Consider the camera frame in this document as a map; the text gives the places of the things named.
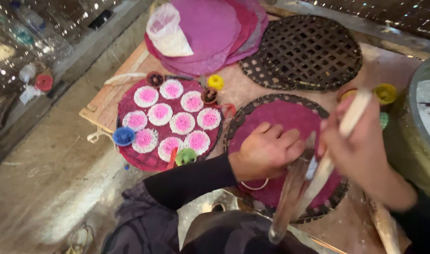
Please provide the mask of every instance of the black sleeve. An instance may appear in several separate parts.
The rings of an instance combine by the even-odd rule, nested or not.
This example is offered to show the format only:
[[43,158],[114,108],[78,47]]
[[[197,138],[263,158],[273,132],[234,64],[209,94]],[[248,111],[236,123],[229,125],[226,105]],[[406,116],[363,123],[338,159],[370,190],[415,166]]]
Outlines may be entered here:
[[213,190],[237,184],[228,155],[190,163],[144,180],[150,195],[161,205],[177,210]]
[[417,203],[404,213],[393,212],[392,216],[403,227],[412,241],[410,253],[430,253],[430,197],[415,187],[418,193]]

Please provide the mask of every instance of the person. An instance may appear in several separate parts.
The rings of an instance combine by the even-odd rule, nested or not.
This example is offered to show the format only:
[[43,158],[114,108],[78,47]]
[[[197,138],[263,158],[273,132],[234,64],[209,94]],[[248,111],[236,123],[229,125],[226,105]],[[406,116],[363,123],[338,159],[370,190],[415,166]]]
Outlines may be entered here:
[[[339,104],[321,122],[317,152],[329,153],[340,173],[392,212],[412,241],[406,252],[430,253],[430,198],[406,182],[387,162],[378,101],[370,102],[348,139],[339,134],[339,120],[351,101],[352,98]],[[299,139],[298,130],[283,133],[281,125],[262,123],[238,152],[150,176],[122,193],[124,203],[116,213],[119,223],[106,237],[102,253],[316,253],[290,232],[280,244],[271,244],[271,222],[244,211],[199,215],[179,251],[177,209],[219,188],[279,176],[303,150],[304,141]]]

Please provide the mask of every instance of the wooden table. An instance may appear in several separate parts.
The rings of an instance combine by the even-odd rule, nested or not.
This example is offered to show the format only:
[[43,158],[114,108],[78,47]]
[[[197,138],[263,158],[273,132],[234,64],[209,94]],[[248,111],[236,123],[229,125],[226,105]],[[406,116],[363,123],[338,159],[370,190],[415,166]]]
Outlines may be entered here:
[[[399,55],[368,44],[360,43],[364,56],[364,65],[358,76],[350,83],[356,86],[373,87],[379,83],[389,83],[403,89],[421,61]],[[170,74],[146,49],[145,43],[132,53],[115,75],[151,71]],[[287,93],[306,97],[319,103],[328,112],[336,106],[336,92],[275,91],[265,89],[254,83],[241,70],[238,64],[226,66],[218,72],[225,80],[225,86],[219,93],[219,103],[233,103],[236,108],[249,101],[267,94]],[[113,133],[116,129],[117,104],[122,96],[137,79],[124,79],[120,82],[105,85],[94,99],[80,111],[80,115],[95,124],[102,132]],[[222,139],[218,141],[210,157],[218,156],[223,151]],[[315,238],[349,254],[385,253],[375,226],[371,221],[361,188],[350,184],[349,191],[337,206],[323,218],[293,225]],[[400,237],[400,247],[405,249],[409,242]]]

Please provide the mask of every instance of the white plastic bag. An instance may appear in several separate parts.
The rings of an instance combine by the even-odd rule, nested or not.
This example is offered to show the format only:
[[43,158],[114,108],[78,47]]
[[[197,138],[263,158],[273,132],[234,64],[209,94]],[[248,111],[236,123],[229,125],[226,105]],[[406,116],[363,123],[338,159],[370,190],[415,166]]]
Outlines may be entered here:
[[157,50],[164,56],[191,56],[193,51],[182,32],[181,16],[172,4],[164,4],[150,16],[146,32]]

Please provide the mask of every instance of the hand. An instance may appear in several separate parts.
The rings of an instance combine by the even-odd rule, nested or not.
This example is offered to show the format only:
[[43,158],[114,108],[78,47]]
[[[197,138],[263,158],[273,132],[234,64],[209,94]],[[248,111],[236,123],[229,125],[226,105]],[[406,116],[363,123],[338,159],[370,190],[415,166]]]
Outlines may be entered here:
[[328,155],[336,169],[356,181],[368,194],[395,211],[404,211],[417,201],[417,194],[387,162],[379,119],[379,103],[373,97],[351,136],[339,133],[339,121],[354,97],[342,101],[327,120],[321,122],[320,156]]
[[262,123],[245,139],[240,151],[229,155],[237,182],[277,177],[303,153],[299,131],[282,132],[280,124]]

